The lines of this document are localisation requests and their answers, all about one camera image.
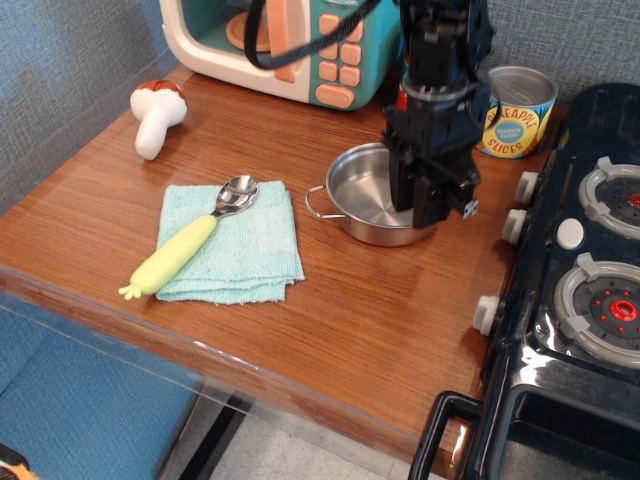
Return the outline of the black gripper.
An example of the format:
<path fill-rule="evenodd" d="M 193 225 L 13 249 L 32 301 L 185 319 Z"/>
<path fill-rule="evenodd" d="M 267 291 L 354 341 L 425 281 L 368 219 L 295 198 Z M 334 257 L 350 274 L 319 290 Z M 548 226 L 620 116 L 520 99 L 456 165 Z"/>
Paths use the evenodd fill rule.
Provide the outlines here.
<path fill-rule="evenodd" d="M 465 218 L 475 215 L 481 176 L 472 151 L 483 134 L 483 89 L 450 99 L 404 89 L 407 110 L 395 102 L 383 111 L 395 209 L 413 207 L 418 229 L 446 220 L 453 209 Z"/>

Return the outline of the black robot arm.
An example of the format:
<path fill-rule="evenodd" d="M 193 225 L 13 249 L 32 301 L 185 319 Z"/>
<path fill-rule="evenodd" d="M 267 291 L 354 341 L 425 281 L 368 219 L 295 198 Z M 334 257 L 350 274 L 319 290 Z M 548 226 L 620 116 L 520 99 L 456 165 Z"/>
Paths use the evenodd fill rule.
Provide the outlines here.
<path fill-rule="evenodd" d="M 452 210 L 477 211 L 481 176 L 472 151 L 491 96 L 479 66 L 495 30 L 484 1 L 402 1 L 399 10 L 407 71 L 398 99 L 383 111 L 382 141 L 394 208 L 411 210 L 423 229 Z"/>

